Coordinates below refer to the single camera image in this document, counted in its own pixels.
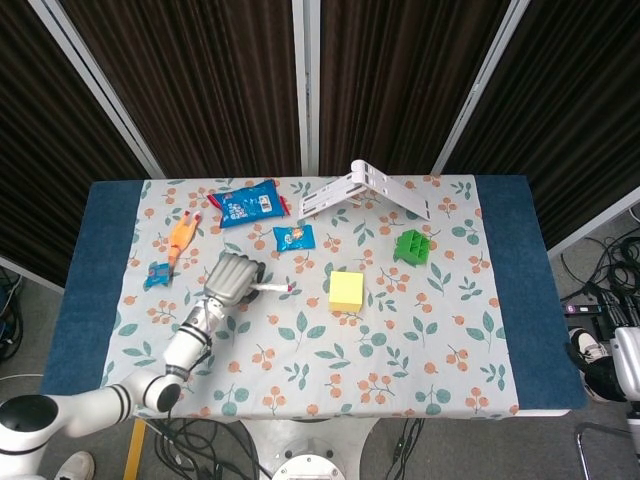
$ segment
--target curtain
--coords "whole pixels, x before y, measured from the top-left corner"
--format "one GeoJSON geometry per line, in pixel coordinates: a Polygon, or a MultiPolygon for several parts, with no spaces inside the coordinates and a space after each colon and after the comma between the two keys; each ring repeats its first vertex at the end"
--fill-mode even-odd
{"type": "Polygon", "coordinates": [[[169,177],[300,174],[290,0],[63,0],[169,177]]]}
{"type": "Polygon", "coordinates": [[[64,286],[92,182],[146,178],[28,2],[0,2],[0,256],[64,286]]]}
{"type": "Polygon", "coordinates": [[[320,173],[428,173],[507,0],[323,0],[320,173]]]}
{"type": "Polygon", "coordinates": [[[640,3],[534,1],[445,173],[525,174],[552,247],[640,185],[640,3]]]}

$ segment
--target white plastic stand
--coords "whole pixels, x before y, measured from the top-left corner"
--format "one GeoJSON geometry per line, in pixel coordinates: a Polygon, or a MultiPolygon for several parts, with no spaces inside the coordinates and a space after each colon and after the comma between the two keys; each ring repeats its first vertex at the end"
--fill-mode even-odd
{"type": "Polygon", "coordinates": [[[425,220],[431,219],[429,215],[429,202],[425,198],[412,192],[364,160],[354,160],[351,162],[350,174],[302,198],[300,200],[299,217],[302,219],[310,215],[315,215],[336,203],[351,199],[351,197],[364,192],[367,188],[397,203],[401,207],[410,210],[425,220]]]}
{"type": "Polygon", "coordinates": [[[241,420],[256,446],[258,460],[275,479],[356,480],[367,437],[377,418],[340,417],[307,423],[293,420],[241,420]],[[309,462],[305,474],[289,468],[288,461],[309,462]],[[322,475],[326,465],[335,466],[322,475]]]}

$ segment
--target yellow cube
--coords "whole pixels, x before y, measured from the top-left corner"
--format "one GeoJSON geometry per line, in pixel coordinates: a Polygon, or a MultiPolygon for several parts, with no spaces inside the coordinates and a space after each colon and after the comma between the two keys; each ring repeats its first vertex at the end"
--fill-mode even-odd
{"type": "Polygon", "coordinates": [[[364,294],[362,273],[331,272],[329,310],[332,312],[359,312],[364,294]]]}

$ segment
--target orange toy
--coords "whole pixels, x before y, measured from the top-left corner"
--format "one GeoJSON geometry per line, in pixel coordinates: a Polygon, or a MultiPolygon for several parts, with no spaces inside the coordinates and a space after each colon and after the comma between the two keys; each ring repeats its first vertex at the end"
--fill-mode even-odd
{"type": "Polygon", "coordinates": [[[189,246],[189,243],[191,243],[193,233],[196,231],[196,227],[201,218],[202,215],[200,215],[200,212],[196,212],[191,221],[187,223],[189,210],[185,210],[184,215],[171,231],[169,235],[169,244],[171,245],[171,249],[169,250],[169,269],[171,271],[173,271],[178,256],[189,246]]]}

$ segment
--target tablecloth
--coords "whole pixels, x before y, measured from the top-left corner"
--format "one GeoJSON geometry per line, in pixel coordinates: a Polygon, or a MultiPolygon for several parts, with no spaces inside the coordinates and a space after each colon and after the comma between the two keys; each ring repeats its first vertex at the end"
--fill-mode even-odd
{"type": "MultiPolygon", "coordinates": [[[[307,219],[317,248],[275,251],[271,228],[295,225],[301,196],[331,179],[278,179],[292,217],[221,230],[206,195],[262,179],[147,181],[141,191],[103,384],[135,368],[162,367],[162,350],[202,296],[221,252],[267,264],[288,294],[262,294],[220,326],[214,355],[185,385],[173,414],[308,418],[441,415],[499,418],[517,394],[491,257],[472,176],[401,177],[426,196],[431,221],[366,192],[360,206],[336,205],[307,219]],[[203,221],[169,288],[143,288],[162,263],[167,235],[184,209],[203,221]],[[431,238],[426,266],[394,261],[395,237],[415,228],[431,238]],[[362,271],[357,313],[327,309],[333,269],[362,271]]],[[[150,415],[149,411],[140,411],[150,415]]]]}

